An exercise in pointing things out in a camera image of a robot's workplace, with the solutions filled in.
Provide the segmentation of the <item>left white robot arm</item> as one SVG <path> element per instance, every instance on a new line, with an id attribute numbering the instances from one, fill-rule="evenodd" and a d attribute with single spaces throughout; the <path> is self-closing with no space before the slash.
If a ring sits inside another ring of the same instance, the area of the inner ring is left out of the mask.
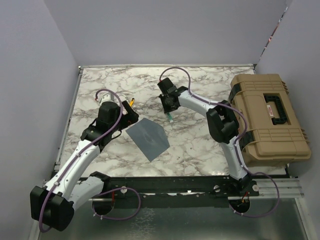
<path id="1" fill-rule="evenodd" d="M 127 101 L 121 105 L 113 101 L 101 104 L 97 118 L 83 131 L 74 152 L 63 167 L 43 186 L 35 186 L 30 193 L 31 217 L 38 221 L 45 233 L 50 229 L 63 231 L 76 210 L 94 196 L 106 197 L 111 190 L 110 177 L 94 172 L 79 183 L 89 164 L 114 140 L 115 132 L 122 132 L 136 123 L 139 115 Z"/>

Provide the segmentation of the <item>green white glue stick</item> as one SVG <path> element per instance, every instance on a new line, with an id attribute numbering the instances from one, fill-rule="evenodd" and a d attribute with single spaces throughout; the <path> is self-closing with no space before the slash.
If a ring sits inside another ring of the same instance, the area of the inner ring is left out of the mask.
<path id="1" fill-rule="evenodd" d="M 167 115 L 167 118 L 168 118 L 169 122 L 170 122 L 170 123 L 173 123 L 174 120 L 173 120 L 171 114 L 170 114 L 170 113 L 167 113 L 166 115 Z"/>

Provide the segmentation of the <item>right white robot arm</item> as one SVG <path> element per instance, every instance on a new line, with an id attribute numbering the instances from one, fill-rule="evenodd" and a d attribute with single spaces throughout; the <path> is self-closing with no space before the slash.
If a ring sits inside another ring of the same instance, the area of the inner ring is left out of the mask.
<path id="1" fill-rule="evenodd" d="M 209 134 L 220 143 L 228 164 L 229 176 L 234 179 L 229 184 L 230 191 L 236 196 L 246 192 L 250 177 L 238 143 L 240 125 L 229 103 L 203 98 L 185 86 L 176 87 L 168 77 L 157 85 L 161 91 L 159 98 L 164 113 L 185 107 L 206 117 Z"/>

